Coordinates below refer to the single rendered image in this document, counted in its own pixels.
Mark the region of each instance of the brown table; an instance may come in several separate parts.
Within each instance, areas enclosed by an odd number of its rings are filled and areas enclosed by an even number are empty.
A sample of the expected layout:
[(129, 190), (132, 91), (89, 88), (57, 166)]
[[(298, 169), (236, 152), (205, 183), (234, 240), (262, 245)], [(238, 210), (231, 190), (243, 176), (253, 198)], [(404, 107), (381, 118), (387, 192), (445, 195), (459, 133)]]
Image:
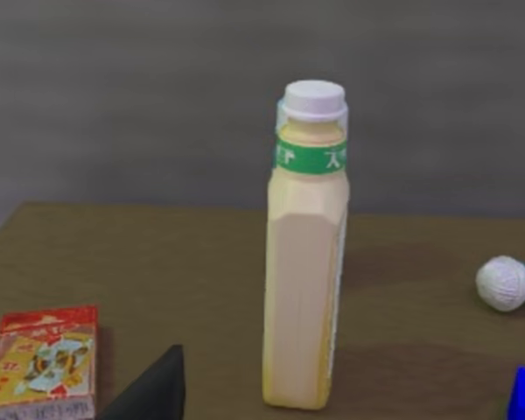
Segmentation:
[(525, 260), (525, 220), (353, 216), (328, 409), (261, 401), (264, 212), (28, 204), (0, 231), (0, 316), (101, 306), (103, 402), (185, 345), (187, 420), (501, 418), (525, 363), (525, 308), (473, 278)]

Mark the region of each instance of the bottle body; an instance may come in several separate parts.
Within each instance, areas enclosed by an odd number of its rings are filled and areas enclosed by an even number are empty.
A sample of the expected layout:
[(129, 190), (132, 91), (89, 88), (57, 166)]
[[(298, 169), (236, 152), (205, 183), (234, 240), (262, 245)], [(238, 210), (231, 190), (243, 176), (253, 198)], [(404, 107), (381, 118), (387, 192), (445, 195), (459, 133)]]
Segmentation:
[[(288, 156), (305, 163), (284, 162)], [(268, 190), (262, 393), (269, 405), (319, 410), (328, 400), (349, 200), (343, 158), (346, 133), (336, 122), (289, 120), (279, 131)]]

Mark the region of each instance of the bottle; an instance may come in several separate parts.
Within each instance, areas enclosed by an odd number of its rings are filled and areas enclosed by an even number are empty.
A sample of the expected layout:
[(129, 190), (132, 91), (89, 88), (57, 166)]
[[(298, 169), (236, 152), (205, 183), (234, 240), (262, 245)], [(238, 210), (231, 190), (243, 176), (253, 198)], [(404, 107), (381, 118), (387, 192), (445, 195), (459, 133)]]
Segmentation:
[(344, 88), (288, 85), (268, 190), (262, 397), (319, 410), (332, 378), (349, 184)]

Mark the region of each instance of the white ball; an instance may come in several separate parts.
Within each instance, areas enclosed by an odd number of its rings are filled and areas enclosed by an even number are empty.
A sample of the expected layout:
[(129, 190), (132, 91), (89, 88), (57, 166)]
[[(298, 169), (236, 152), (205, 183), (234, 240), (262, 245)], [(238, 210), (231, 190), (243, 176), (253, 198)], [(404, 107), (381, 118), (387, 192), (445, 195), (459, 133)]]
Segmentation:
[(479, 269), (476, 287), (495, 310), (513, 311), (525, 303), (525, 266), (510, 256), (496, 256)]

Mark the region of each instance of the black object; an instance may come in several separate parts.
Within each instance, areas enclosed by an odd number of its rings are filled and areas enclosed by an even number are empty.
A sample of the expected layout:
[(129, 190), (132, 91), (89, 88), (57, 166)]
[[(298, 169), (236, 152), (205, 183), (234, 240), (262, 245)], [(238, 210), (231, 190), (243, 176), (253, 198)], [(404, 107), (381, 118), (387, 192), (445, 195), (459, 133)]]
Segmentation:
[(172, 346), (96, 420), (182, 420), (185, 393), (183, 347)]

